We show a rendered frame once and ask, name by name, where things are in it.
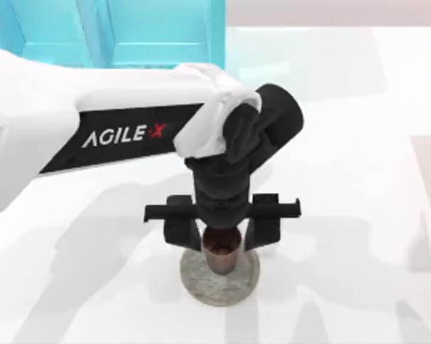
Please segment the brown ribbed cup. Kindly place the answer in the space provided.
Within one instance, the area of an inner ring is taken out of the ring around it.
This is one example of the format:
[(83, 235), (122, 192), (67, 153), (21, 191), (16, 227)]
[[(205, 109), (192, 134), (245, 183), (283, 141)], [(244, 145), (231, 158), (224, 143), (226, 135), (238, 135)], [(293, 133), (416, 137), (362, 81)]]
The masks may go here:
[(239, 229), (206, 227), (202, 240), (202, 252), (209, 269), (222, 276), (231, 273), (236, 267), (242, 242)]

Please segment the grey round coaster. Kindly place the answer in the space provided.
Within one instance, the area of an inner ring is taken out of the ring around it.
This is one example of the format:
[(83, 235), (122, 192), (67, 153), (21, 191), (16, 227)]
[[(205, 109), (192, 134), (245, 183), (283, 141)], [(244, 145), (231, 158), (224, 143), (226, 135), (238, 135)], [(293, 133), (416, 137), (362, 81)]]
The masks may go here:
[(244, 301), (255, 290), (261, 272), (256, 252), (242, 252), (234, 270), (226, 275), (213, 272), (201, 252), (185, 250), (180, 259), (180, 279), (197, 301), (214, 307), (229, 307)]

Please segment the light blue rack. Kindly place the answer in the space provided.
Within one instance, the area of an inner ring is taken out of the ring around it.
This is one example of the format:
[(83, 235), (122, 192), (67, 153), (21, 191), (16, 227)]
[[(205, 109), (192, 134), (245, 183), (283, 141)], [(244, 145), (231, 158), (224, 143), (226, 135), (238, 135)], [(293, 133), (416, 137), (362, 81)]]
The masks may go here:
[(0, 48), (67, 67), (224, 67), (226, 0), (0, 0)]

